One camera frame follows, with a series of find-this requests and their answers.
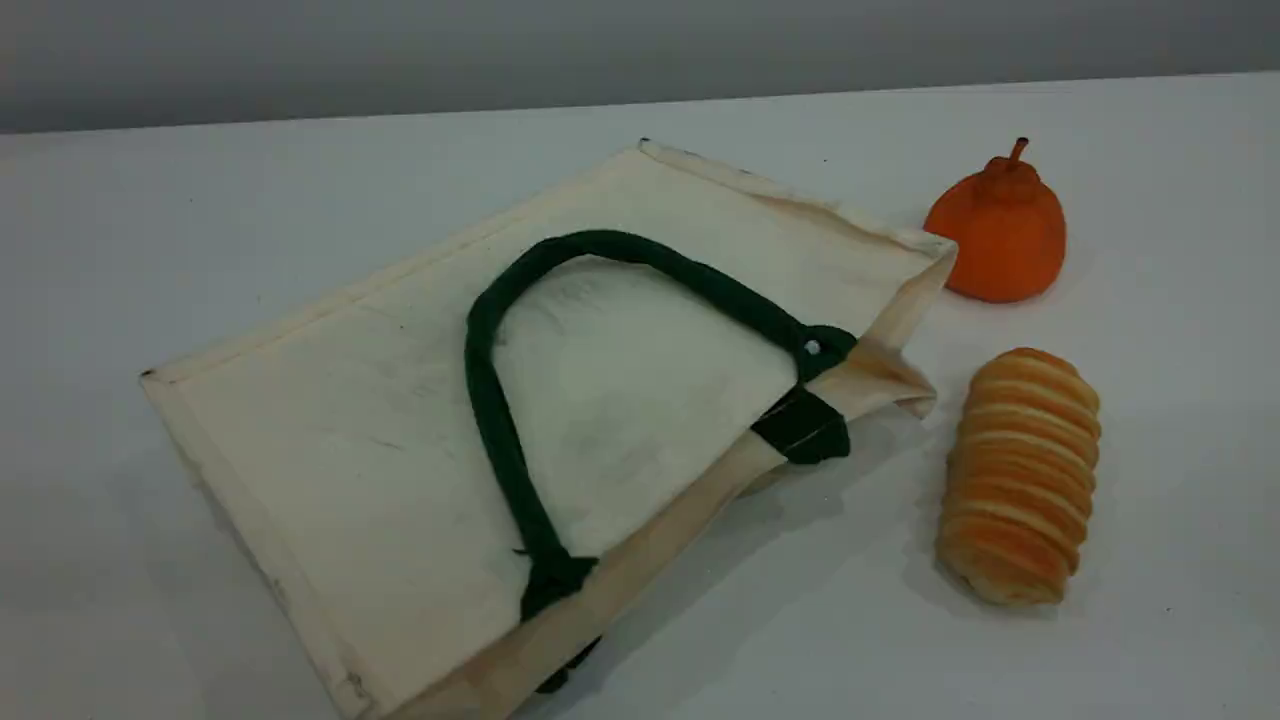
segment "bread roll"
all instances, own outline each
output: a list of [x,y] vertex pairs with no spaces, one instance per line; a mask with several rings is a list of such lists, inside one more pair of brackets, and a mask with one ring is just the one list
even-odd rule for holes
[[1075,366],[1019,348],[969,384],[938,556],[997,605],[1061,602],[1093,512],[1098,396]]

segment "white table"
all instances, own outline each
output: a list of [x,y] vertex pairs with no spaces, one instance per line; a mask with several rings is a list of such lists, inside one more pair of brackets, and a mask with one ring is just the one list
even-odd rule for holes
[[[148,365],[640,136],[918,224],[1019,135],[1066,208],[1055,290],[943,297],[909,350],[942,393],[924,428],[731,507],[526,716],[1280,715],[1280,74],[0,137],[0,715],[334,716]],[[1048,614],[978,606],[929,547],[964,384],[1016,345],[1103,400]]]

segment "green fabric strap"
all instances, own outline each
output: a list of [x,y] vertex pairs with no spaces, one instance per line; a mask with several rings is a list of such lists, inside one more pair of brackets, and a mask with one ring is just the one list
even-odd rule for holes
[[[524,553],[531,560],[529,584],[520,602],[521,621],[581,589],[596,559],[568,553],[538,497],[493,365],[493,345],[503,315],[526,290],[558,265],[584,255],[659,270],[785,350],[796,364],[796,387],[754,429],[787,457],[796,455],[795,461],[849,454],[849,434],[842,420],[838,428],[832,423],[832,414],[835,418],[840,414],[804,389],[804,383],[844,361],[856,343],[854,336],[828,325],[804,325],[724,273],[636,234],[593,229],[539,242],[476,299],[467,314],[465,350],[467,392],[476,427],[525,543]],[[559,676],[556,684],[562,682]]]

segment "cream canvas bag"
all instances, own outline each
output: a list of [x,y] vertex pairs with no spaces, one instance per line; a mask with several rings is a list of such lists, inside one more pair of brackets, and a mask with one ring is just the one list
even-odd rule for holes
[[791,355],[648,268],[558,266],[493,365],[563,546],[599,562],[521,623],[530,559],[467,393],[476,297],[540,241],[635,233],[859,342],[806,383],[845,420],[934,392],[900,355],[951,242],[644,141],[248,337],[143,374],[344,717],[506,717],[786,457],[751,429]]

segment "gray wall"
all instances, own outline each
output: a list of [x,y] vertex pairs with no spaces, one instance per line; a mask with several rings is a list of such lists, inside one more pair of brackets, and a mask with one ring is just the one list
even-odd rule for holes
[[0,0],[0,131],[1280,67],[1280,0]]

